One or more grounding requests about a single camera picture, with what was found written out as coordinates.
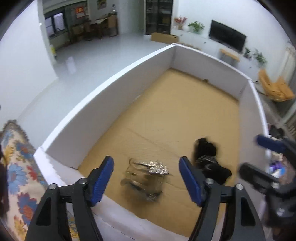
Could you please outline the black fabric item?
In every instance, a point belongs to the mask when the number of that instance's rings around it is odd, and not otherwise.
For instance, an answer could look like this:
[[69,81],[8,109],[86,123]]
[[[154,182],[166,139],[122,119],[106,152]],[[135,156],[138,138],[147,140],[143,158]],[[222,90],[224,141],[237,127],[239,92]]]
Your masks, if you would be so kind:
[[193,163],[196,168],[201,169],[206,178],[213,179],[220,185],[226,183],[232,176],[232,172],[221,166],[217,159],[217,147],[206,138],[197,139],[194,144]]

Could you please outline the small wooden side table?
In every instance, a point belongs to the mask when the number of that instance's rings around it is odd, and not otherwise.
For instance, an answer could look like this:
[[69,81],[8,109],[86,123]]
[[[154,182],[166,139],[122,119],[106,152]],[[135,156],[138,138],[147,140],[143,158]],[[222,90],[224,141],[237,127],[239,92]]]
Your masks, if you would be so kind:
[[240,61],[240,57],[238,55],[235,55],[235,54],[233,54],[231,52],[228,52],[228,51],[226,51],[225,49],[222,49],[222,48],[220,48],[219,51],[221,52],[222,55],[228,56],[228,57],[230,57],[231,59],[233,59],[233,60],[235,60],[237,62]]

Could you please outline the large white cardboard box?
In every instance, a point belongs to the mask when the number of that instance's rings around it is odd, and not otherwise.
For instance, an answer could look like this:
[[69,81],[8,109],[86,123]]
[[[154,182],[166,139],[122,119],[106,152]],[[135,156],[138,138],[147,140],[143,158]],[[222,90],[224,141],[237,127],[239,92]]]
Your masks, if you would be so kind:
[[[208,137],[222,165],[236,173],[271,157],[255,144],[266,117],[251,78],[182,45],[144,56],[100,84],[52,130],[34,157],[48,183],[76,182],[114,159],[106,193],[92,210],[104,240],[187,240],[199,214],[179,173],[179,158]],[[157,160],[168,176],[157,202],[121,186],[130,159]]]

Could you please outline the green potted plant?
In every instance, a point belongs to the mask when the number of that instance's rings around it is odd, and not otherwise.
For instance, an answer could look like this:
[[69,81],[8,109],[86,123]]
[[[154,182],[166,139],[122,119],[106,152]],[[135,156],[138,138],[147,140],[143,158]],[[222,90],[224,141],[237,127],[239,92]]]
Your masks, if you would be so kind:
[[190,29],[190,32],[195,34],[200,34],[205,28],[204,24],[199,21],[189,23],[188,27]]

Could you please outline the brown cardboard box on floor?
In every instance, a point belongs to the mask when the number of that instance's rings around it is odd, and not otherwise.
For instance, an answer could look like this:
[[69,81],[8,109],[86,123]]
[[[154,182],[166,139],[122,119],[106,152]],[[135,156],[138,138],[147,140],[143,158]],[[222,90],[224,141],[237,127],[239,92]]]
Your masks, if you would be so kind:
[[155,32],[151,34],[151,41],[165,43],[165,44],[173,44],[179,41],[179,37],[175,35]]

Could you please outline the red flower vase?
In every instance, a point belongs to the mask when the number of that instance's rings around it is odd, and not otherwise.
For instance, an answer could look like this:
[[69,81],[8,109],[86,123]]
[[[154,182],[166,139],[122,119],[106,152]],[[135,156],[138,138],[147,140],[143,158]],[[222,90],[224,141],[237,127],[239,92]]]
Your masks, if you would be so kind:
[[174,18],[174,21],[175,21],[175,23],[176,23],[176,25],[178,27],[178,30],[183,29],[183,26],[184,26],[186,20],[187,20],[187,17],[185,17],[185,16],[180,16],[180,17],[175,17]]

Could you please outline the black glass cabinet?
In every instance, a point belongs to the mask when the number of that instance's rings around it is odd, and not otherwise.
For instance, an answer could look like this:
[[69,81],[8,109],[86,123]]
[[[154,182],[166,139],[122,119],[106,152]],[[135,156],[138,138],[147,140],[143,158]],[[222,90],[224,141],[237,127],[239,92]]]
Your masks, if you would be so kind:
[[172,0],[145,1],[145,34],[170,34],[172,11]]

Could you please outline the black wall television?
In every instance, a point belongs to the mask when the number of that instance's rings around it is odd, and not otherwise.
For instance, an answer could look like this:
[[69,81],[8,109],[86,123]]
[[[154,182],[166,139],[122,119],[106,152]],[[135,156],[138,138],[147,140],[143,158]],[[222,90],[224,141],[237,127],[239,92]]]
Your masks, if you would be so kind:
[[209,38],[238,53],[242,52],[246,40],[242,33],[215,20],[211,21]]

